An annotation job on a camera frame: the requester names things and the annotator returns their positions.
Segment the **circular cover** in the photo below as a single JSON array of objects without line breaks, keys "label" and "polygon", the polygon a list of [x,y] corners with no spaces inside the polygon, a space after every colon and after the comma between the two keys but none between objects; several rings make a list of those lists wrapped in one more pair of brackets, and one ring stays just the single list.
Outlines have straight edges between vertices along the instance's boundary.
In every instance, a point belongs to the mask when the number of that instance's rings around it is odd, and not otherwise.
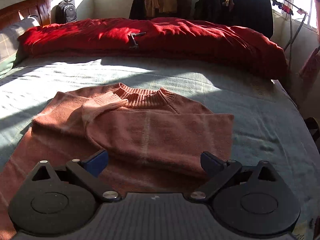
[{"label": "circular cover", "polygon": [[10,202],[9,216],[16,227],[40,236],[61,235],[74,231],[93,216],[93,195],[67,183],[34,181],[31,187]]},{"label": "circular cover", "polygon": [[253,237],[291,231],[300,215],[299,202],[287,185],[265,180],[222,190],[212,207],[222,225]]}]

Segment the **bed sheet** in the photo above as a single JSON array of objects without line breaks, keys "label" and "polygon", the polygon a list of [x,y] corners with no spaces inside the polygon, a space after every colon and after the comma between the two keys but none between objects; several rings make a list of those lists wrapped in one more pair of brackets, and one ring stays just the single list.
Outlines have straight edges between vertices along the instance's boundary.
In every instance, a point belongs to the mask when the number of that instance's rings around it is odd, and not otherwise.
[{"label": "bed sheet", "polygon": [[301,203],[299,234],[312,238],[309,221],[320,215],[320,156],[310,133],[278,81],[231,67],[130,57],[27,59],[0,79],[0,172],[57,91],[117,82],[165,87],[214,113],[234,114],[232,158],[243,165],[271,162]]}]

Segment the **ribbed collar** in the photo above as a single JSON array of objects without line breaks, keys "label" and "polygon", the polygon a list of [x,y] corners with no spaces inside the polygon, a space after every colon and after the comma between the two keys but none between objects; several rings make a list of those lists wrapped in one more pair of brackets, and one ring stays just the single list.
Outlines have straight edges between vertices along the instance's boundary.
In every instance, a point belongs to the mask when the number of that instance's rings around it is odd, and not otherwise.
[{"label": "ribbed collar", "polygon": [[164,88],[157,90],[131,88],[122,83],[106,86],[108,91],[118,95],[121,99],[127,99],[128,103],[124,105],[130,108],[155,108],[170,103],[176,96]]}]

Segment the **pillow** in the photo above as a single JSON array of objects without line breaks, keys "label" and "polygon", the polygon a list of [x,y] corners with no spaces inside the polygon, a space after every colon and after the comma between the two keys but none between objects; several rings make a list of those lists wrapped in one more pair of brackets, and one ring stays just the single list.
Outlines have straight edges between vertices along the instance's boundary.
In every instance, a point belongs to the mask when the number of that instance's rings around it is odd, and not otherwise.
[{"label": "pillow", "polygon": [[26,58],[22,48],[19,49],[18,37],[34,26],[40,24],[32,15],[0,30],[0,77]]}]

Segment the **beige cloth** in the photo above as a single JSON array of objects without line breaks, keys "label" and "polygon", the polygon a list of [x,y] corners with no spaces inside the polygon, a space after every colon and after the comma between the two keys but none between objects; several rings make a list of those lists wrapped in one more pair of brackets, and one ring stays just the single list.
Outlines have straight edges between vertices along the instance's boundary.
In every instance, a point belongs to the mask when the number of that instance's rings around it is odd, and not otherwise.
[{"label": "beige cloth", "polygon": [[156,9],[159,13],[177,13],[177,0],[144,0],[146,16],[154,17]]}]

